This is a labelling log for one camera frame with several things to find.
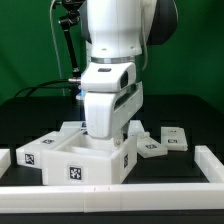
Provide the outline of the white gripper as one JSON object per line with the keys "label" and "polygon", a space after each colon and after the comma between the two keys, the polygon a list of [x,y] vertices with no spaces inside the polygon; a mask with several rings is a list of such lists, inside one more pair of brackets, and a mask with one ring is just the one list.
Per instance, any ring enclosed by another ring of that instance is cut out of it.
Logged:
{"label": "white gripper", "polygon": [[[117,93],[88,92],[85,95],[85,119],[89,124],[112,122],[126,124],[143,104],[143,86],[139,82]],[[124,142],[122,131],[113,137],[115,146]]]}

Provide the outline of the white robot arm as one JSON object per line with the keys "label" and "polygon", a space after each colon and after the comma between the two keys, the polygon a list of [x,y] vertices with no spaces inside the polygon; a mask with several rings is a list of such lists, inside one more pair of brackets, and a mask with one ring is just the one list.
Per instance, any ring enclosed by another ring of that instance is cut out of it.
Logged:
{"label": "white robot arm", "polygon": [[81,77],[87,132],[97,140],[124,141],[123,132],[143,104],[136,58],[175,32],[174,0],[87,0],[91,62]]}

